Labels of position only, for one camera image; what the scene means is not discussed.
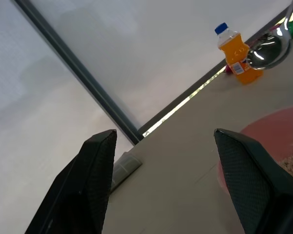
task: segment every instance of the bottle label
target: bottle label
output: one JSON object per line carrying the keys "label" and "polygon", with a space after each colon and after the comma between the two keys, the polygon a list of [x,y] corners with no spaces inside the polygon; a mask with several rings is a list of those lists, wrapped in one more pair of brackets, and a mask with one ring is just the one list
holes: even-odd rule
{"label": "bottle label", "polygon": [[242,74],[251,68],[250,65],[247,63],[246,59],[243,59],[234,64],[229,64],[229,67],[236,75]]}

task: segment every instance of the orange juice bottle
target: orange juice bottle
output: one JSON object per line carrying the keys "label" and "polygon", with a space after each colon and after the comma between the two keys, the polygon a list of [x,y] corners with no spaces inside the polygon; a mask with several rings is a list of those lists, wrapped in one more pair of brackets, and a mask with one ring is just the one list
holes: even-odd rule
{"label": "orange juice bottle", "polygon": [[226,62],[242,84],[248,84],[263,74],[254,70],[246,61],[249,46],[241,38],[241,34],[230,30],[226,23],[220,24],[215,32],[219,36],[218,48],[226,55]]}

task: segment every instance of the white wall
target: white wall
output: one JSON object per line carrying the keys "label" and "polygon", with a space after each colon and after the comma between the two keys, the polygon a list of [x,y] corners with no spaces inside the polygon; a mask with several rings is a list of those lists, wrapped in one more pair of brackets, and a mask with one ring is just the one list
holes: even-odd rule
{"label": "white wall", "polygon": [[242,234],[218,185],[213,131],[292,105],[293,48],[250,85],[217,77],[130,151],[143,165],[112,194],[104,234]]}
{"label": "white wall", "polygon": [[215,27],[248,39],[290,0],[31,0],[137,128],[218,64]]}
{"label": "white wall", "polygon": [[[0,0],[0,234],[23,234],[54,177],[117,128],[10,0]],[[118,131],[116,158],[132,148]]]}

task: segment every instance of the black mesh fabric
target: black mesh fabric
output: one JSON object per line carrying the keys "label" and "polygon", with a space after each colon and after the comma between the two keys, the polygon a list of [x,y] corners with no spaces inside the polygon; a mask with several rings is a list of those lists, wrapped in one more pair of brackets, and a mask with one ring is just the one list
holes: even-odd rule
{"label": "black mesh fabric", "polygon": [[232,202],[246,234],[253,234],[271,197],[271,187],[237,140],[217,131],[215,140]]}
{"label": "black mesh fabric", "polygon": [[109,155],[114,155],[116,138],[117,134],[115,131],[100,145],[98,156],[95,159],[84,189],[88,202],[87,207],[89,208],[97,234],[102,232],[112,184],[114,158]]}

